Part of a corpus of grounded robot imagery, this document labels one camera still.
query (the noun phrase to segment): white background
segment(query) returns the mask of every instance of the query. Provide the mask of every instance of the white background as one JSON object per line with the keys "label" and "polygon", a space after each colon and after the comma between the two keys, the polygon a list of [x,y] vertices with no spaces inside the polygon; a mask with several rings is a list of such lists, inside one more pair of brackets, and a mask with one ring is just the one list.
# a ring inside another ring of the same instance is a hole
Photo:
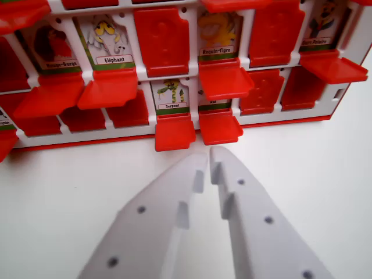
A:
{"label": "white background", "polygon": [[[372,55],[364,66],[372,69]],[[372,266],[372,78],[353,84],[329,121],[244,129],[227,144],[336,279]],[[0,278],[76,278],[117,211],[192,151],[153,139],[13,154],[0,164]],[[217,187],[194,199],[176,277],[234,278]]]}

